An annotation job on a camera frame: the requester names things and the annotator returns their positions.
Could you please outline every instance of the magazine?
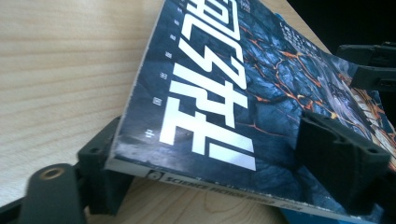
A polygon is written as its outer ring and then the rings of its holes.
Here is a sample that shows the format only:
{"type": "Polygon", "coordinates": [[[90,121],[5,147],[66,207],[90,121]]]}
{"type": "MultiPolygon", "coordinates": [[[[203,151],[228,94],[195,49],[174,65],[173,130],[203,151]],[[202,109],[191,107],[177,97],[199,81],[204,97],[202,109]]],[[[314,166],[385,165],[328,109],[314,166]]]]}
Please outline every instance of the magazine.
{"type": "Polygon", "coordinates": [[[106,168],[356,223],[294,149],[303,111],[393,153],[377,91],[258,0],[165,0],[106,168]]]}

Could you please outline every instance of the hole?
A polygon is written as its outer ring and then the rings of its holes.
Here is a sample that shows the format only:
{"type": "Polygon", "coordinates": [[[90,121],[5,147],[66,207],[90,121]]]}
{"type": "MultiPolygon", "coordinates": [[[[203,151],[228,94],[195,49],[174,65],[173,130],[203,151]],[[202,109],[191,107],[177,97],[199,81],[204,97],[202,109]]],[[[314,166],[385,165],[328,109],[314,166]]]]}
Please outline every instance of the hole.
{"type": "Polygon", "coordinates": [[[97,148],[97,147],[93,147],[93,148],[90,149],[90,152],[91,152],[91,153],[94,153],[94,154],[95,154],[95,153],[98,153],[99,151],[100,151],[100,149],[97,148]]]}
{"type": "Polygon", "coordinates": [[[373,148],[369,148],[369,149],[367,149],[370,153],[378,153],[378,151],[376,150],[376,149],[373,149],[373,148]]]}
{"type": "Polygon", "coordinates": [[[64,173],[64,168],[61,167],[55,167],[55,168],[50,168],[43,173],[41,173],[40,178],[43,180],[50,180],[53,178],[56,178],[64,173]]]}

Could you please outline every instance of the wood grain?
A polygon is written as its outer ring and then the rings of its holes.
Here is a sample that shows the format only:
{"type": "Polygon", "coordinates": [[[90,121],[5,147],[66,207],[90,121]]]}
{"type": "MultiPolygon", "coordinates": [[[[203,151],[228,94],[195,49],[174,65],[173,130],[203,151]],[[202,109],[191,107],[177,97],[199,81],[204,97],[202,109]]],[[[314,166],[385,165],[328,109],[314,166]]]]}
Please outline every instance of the wood grain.
{"type": "MultiPolygon", "coordinates": [[[[314,43],[286,0],[265,5],[314,43]]],[[[0,206],[123,111],[162,1],[0,1],[0,206]]],[[[136,181],[120,215],[92,223],[283,223],[277,210],[136,181]]]]}

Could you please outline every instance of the book spine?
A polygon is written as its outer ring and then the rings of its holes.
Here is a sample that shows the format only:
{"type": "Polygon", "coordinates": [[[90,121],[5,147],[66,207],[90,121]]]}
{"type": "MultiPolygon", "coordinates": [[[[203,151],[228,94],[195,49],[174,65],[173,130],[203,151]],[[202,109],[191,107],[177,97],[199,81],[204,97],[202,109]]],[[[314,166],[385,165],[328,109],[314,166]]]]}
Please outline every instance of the book spine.
{"type": "Polygon", "coordinates": [[[359,217],[349,217],[349,216],[335,214],[331,211],[319,207],[314,207],[307,203],[297,203],[294,201],[279,199],[271,195],[256,194],[252,192],[243,191],[241,189],[234,189],[232,187],[218,185],[216,183],[208,183],[199,178],[191,178],[183,175],[176,175],[162,171],[160,169],[155,169],[155,168],[153,169],[144,165],[135,164],[128,161],[117,160],[115,158],[112,158],[107,161],[106,168],[129,175],[146,177],[148,179],[161,181],[163,183],[169,183],[169,184],[184,186],[193,189],[207,190],[241,199],[251,200],[257,203],[263,203],[279,208],[286,208],[297,212],[312,214],[315,216],[328,217],[328,218],[352,222],[352,223],[373,224],[373,222],[362,220],[359,217]]]}

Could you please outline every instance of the black plastic clip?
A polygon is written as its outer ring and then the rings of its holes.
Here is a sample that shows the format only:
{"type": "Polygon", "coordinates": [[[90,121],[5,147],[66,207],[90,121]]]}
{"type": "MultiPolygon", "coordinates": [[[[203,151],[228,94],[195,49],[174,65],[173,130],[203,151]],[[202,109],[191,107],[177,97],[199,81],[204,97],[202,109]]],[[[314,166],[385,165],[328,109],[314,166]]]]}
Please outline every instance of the black plastic clip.
{"type": "Polygon", "coordinates": [[[359,64],[351,87],[369,91],[396,91],[396,43],[343,45],[337,56],[359,64]]]}
{"type": "Polygon", "coordinates": [[[6,221],[83,224],[87,206],[91,214],[116,215],[134,179],[105,169],[119,119],[113,119],[78,152],[75,166],[54,164],[32,175],[26,196],[2,210],[6,221]]]}
{"type": "Polygon", "coordinates": [[[377,180],[390,160],[383,148],[339,121],[312,112],[301,119],[296,157],[351,215],[372,211],[378,201],[377,180]]]}

